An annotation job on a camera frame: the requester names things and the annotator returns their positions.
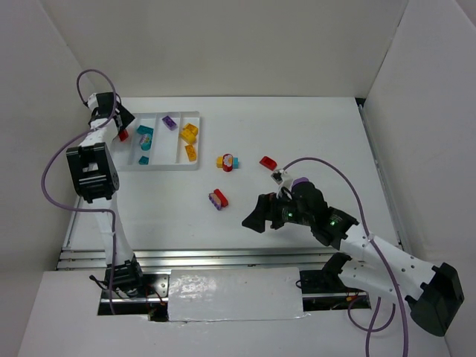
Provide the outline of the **red and purple lego stack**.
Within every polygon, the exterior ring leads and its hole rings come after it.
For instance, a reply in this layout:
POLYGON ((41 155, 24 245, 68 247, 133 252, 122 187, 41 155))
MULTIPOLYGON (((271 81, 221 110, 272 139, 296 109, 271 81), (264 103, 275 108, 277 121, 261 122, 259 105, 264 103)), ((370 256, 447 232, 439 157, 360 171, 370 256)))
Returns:
POLYGON ((215 189, 213 192, 209 193, 208 199, 217 210, 226 208, 229 205, 228 199, 220 189, 215 189))

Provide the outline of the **teal lego brick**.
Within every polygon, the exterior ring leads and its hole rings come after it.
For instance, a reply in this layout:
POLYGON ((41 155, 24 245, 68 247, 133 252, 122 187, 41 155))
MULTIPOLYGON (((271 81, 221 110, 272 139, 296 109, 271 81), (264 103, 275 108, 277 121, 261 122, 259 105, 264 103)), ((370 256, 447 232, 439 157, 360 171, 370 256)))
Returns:
POLYGON ((154 129, 149 126, 139 125, 137 128, 137 133, 139 135, 153 135, 154 129))

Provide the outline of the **yellow round printed lego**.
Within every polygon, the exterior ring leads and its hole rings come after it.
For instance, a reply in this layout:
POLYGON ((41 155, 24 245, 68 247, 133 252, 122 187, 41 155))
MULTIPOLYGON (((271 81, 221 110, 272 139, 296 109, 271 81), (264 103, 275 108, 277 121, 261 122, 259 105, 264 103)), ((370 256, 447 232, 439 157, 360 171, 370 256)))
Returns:
POLYGON ((196 135, 189 129, 183 129, 180 136, 189 145, 193 145, 196 142, 196 135))

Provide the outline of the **red sloped lego brick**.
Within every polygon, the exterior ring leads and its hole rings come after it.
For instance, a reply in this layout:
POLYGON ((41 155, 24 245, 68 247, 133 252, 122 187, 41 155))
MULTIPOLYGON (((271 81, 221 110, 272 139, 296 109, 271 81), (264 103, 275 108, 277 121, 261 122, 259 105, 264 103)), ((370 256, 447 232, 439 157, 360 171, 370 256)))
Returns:
POLYGON ((263 156, 260 164, 270 171, 274 171, 277 168, 277 162, 268 156, 263 156))

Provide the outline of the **teal round printed lego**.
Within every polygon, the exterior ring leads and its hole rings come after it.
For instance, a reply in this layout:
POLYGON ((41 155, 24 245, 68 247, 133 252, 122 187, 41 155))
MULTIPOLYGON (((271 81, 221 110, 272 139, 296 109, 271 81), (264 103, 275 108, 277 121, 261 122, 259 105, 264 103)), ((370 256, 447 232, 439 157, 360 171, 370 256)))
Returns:
POLYGON ((151 146, 152 146, 152 136, 151 136, 151 134, 148 134, 148 133, 143 134, 140 138, 139 145, 140 145, 140 148, 143 151, 150 150, 151 146))

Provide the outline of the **small teal square lego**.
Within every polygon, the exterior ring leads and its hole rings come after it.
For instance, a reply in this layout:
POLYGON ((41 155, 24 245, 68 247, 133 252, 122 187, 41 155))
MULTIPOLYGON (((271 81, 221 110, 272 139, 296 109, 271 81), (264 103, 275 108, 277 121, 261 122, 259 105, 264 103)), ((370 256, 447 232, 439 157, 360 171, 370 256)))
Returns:
POLYGON ((149 163, 149 158, 146 157, 146 156, 141 156, 141 158, 139 159, 138 163, 140 165, 148 165, 149 163))

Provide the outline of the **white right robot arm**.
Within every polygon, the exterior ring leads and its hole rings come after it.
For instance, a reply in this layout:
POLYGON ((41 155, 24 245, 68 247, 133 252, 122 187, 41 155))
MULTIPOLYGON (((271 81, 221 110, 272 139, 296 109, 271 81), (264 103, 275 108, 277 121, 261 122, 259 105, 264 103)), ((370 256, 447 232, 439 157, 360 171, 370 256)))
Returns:
POLYGON ((351 215, 327 204, 313 183, 300 180, 280 193, 259 195, 242 226, 261 234, 286 223, 309 227, 320 244, 336 249, 324 269, 341 285, 386 298, 410 312, 426 332, 443 337, 464 295, 457 270, 420 260, 380 237, 366 233, 351 215))

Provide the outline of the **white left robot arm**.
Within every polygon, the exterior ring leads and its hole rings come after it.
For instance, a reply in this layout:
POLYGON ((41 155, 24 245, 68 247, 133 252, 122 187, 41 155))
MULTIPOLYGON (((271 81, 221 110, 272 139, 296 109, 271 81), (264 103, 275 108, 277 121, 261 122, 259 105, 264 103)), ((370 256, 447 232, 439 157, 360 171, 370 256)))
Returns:
POLYGON ((106 255, 105 289, 128 298, 144 291, 141 267, 131 249, 118 213, 120 188, 109 145, 126 133, 135 119, 113 92, 92 94, 86 101, 91 110, 91 132, 80 144, 66 151, 74 189, 94 211, 106 255))

